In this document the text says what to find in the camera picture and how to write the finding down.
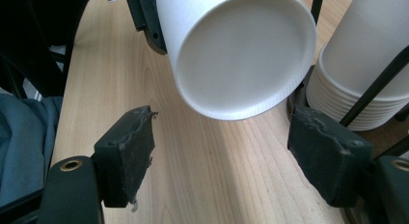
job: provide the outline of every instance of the white paper cup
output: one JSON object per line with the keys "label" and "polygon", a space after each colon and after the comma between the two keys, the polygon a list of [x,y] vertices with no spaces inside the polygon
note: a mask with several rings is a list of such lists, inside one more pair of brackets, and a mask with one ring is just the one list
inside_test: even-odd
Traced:
{"label": "white paper cup", "polygon": [[156,0],[174,78],[196,111],[240,120],[285,99],[314,57],[299,0]]}
{"label": "white paper cup", "polygon": [[[394,57],[409,45],[409,0],[353,0],[322,62],[331,80],[361,95]],[[409,98],[409,66],[377,100]]]}
{"label": "white paper cup", "polygon": [[[322,48],[307,86],[307,101],[317,109],[339,122],[362,94],[354,94],[334,81],[324,64],[327,46]],[[354,131],[377,128],[388,122],[396,112],[409,102],[408,98],[375,98],[348,126]]]}

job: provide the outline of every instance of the wood grain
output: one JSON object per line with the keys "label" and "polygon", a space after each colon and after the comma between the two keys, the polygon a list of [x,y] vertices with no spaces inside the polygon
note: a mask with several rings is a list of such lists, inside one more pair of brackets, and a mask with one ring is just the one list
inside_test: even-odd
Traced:
{"label": "wood grain", "polygon": [[[303,0],[308,7],[313,0]],[[317,56],[351,0],[325,0]],[[137,33],[125,0],[90,1],[79,26],[53,163],[91,156],[94,143],[127,110],[149,104],[153,163],[139,209],[104,209],[106,223],[344,223],[286,149],[285,104],[238,122],[190,109],[168,56]]]}

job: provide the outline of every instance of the stacked paper cup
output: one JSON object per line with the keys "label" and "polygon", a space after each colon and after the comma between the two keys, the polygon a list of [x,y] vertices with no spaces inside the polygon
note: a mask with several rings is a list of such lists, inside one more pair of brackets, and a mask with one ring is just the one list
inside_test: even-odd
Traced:
{"label": "stacked paper cup", "polygon": [[[409,45],[409,0],[353,0],[321,49],[307,88],[310,107],[336,121],[347,113],[394,57]],[[350,124],[382,126],[409,102],[409,66]]]}

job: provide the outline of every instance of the screw hole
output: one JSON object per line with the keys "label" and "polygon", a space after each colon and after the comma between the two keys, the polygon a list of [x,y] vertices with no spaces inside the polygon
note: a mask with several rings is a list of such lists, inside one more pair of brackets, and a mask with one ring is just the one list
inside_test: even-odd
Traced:
{"label": "screw hole", "polygon": [[65,164],[63,164],[60,167],[60,170],[63,171],[63,172],[70,172],[70,171],[74,171],[77,168],[81,167],[81,165],[82,165],[81,160],[77,160],[77,159],[70,160],[70,161],[66,162]]}
{"label": "screw hole", "polygon": [[409,163],[404,160],[397,159],[392,161],[392,164],[400,170],[409,172]]}

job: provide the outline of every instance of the blue fabric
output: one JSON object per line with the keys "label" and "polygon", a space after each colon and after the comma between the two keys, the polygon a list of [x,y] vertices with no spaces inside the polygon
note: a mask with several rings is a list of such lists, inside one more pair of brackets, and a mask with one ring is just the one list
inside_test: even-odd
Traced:
{"label": "blue fabric", "polygon": [[0,94],[0,207],[43,188],[62,101]]}

